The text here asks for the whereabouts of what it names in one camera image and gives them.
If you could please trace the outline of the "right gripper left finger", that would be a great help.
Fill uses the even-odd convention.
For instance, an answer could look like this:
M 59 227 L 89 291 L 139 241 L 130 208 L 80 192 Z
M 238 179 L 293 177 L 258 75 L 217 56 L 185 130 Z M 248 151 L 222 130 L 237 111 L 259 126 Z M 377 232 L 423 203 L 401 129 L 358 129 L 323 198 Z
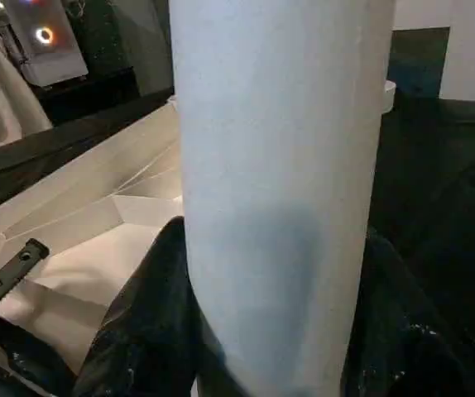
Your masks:
M 173 217 L 110 304 L 74 395 L 189 396 L 202 352 L 185 220 Z

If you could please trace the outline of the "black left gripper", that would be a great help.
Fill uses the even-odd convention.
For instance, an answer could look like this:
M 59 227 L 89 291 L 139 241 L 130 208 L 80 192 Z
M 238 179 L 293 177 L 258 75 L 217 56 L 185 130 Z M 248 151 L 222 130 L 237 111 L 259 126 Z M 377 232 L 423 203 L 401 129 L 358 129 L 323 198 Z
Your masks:
M 0 301 L 50 254 L 35 238 L 0 269 Z M 38 396 L 31 382 L 53 396 L 69 396 L 75 373 L 50 345 L 0 317 L 0 396 Z

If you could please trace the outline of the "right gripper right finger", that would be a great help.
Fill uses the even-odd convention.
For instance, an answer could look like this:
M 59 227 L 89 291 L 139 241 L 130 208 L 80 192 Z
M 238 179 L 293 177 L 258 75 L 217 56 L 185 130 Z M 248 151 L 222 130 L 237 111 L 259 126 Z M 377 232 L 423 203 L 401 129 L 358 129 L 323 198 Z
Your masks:
M 367 232 L 342 396 L 475 396 L 475 341 L 378 231 Z

